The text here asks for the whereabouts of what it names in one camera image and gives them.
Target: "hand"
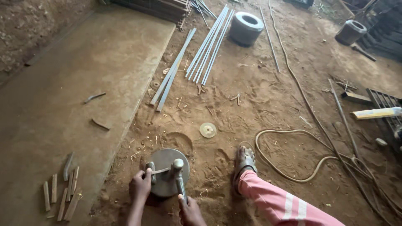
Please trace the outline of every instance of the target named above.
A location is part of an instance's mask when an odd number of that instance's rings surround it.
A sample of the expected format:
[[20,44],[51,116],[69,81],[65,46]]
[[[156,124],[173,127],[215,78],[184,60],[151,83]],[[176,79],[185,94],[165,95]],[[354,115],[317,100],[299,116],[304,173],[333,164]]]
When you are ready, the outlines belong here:
[[183,195],[178,195],[180,207],[179,216],[183,226],[207,226],[202,218],[200,208],[193,198],[187,196],[187,203]]
[[146,172],[141,170],[131,179],[129,193],[133,202],[143,201],[145,203],[147,200],[151,192],[151,173],[151,168],[148,168]]

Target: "person's left hand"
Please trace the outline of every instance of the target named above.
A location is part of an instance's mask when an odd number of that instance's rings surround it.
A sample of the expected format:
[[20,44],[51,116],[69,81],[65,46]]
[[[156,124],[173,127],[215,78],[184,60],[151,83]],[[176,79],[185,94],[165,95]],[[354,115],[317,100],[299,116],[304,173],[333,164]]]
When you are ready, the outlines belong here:
[[141,170],[131,179],[129,193],[132,201],[143,201],[145,203],[151,192],[151,173],[151,168],[148,168],[146,172]]

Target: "white stripe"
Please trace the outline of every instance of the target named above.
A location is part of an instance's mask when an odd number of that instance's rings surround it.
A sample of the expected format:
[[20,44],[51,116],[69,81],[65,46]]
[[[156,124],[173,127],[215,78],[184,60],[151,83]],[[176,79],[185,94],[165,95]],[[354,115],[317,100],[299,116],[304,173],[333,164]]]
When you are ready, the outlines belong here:
[[286,202],[285,202],[285,215],[283,215],[283,220],[289,220],[292,215],[292,205],[293,205],[293,195],[291,193],[286,194]]
[[295,218],[298,220],[297,226],[305,226],[306,222],[304,219],[307,216],[307,203],[301,199],[299,199],[299,215]]

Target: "metal grate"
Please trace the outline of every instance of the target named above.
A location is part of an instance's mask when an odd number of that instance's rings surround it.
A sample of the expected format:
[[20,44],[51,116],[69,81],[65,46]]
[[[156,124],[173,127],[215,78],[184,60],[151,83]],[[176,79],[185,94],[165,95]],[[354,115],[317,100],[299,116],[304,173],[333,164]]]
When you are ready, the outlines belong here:
[[[400,107],[400,101],[401,99],[398,99],[394,96],[388,95],[383,92],[378,92],[372,89],[367,88],[366,89],[367,93],[370,96],[371,101],[374,104],[374,107],[380,109],[380,108],[389,108],[389,107]],[[394,133],[394,130],[397,125],[401,125],[402,123],[402,118],[400,116],[396,117],[386,117],[383,118],[383,120],[386,122],[388,129]]]

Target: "person's right hand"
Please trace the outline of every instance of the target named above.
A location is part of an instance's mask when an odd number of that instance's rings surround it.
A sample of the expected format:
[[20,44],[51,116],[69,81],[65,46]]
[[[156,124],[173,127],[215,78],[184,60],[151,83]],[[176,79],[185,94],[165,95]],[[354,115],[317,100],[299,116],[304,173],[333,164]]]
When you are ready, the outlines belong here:
[[178,204],[180,207],[179,216],[183,226],[207,226],[202,218],[200,208],[193,198],[187,196],[188,202],[183,195],[178,195]]

